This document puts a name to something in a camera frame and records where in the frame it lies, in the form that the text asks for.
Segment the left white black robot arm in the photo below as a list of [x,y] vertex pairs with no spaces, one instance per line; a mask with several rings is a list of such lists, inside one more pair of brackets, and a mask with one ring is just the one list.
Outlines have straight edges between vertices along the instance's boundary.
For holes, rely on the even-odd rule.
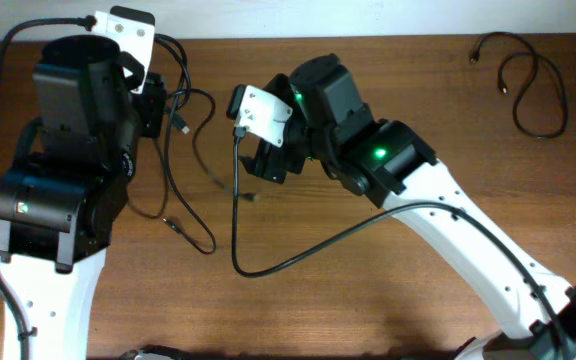
[[113,223],[141,138],[159,137],[159,75],[99,35],[47,44],[33,71],[39,117],[0,177],[7,359],[82,359]]

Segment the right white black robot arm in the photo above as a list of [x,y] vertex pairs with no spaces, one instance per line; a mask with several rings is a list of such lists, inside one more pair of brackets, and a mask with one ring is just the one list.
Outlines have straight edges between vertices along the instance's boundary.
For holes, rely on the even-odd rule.
[[234,136],[257,136],[253,157],[234,169],[282,183],[308,160],[379,219],[422,237],[475,291],[498,330],[472,338],[459,359],[576,357],[576,286],[541,265],[463,191],[435,151],[409,126],[375,119],[348,69],[313,58],[266,86],[238,85],[227,108]]

